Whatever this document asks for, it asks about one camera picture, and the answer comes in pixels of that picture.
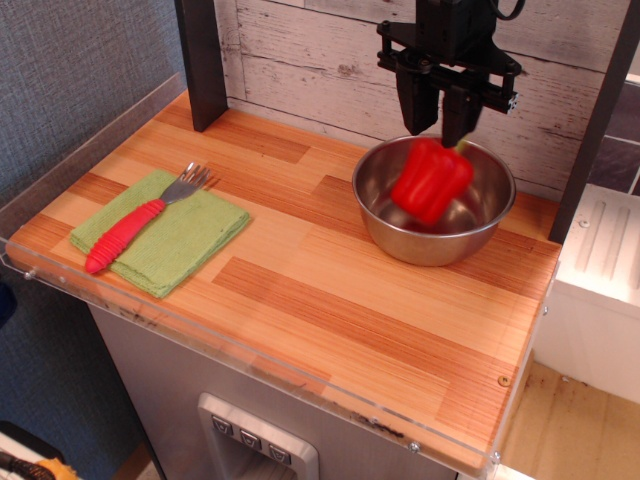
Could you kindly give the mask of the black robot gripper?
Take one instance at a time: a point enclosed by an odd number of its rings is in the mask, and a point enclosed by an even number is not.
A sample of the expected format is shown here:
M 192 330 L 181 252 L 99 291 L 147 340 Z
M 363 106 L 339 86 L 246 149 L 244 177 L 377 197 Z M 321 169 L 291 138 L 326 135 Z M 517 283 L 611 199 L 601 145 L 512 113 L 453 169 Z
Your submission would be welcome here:
M 437 122 L 441 91 L 444 147 L 455 147 L 475 130 L 484 106 L 502 113 L 515 109 L 521 65 L 495 45 L 493 35 L 498 22 L 520 14 L 519 1 L 509 13 L 497 1 L 417 1 L 412 23 L 377 25 L 378 65 L 396 74 L 411 135 Z

